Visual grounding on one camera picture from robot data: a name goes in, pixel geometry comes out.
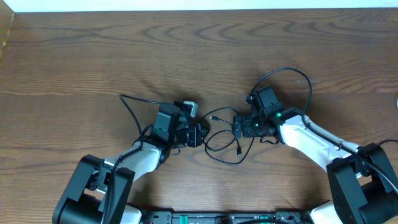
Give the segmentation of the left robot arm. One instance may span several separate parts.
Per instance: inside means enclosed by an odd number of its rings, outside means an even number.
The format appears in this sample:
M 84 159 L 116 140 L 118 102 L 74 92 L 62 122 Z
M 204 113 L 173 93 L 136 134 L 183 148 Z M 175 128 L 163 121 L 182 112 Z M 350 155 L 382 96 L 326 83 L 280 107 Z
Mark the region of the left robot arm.
M 142 211 L 127 204 L 133 182 L 155 171 L 172 149 L 198 147 L 209 129 L 193 124 L 192 101 L 161 103 L 154 124 L 130 149 L 104 159 L 82 157 L 57 206 L 53 223 L 139 223 Z

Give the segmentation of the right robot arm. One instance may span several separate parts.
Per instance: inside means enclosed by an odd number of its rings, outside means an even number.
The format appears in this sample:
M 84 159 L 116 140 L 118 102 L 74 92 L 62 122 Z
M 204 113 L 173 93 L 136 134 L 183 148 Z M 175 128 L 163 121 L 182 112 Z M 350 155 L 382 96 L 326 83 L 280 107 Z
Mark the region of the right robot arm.
M 380 145 L 338 138 L 303 111 L 284 109 L 269 86 L 252 91 L 246 103 L 251 114 L 233 118 L 236 138 L 274 137 L 327 173 L 332 200 L 309 211 L 311 223 L 384 223 L 397 216 L 397 176 Z

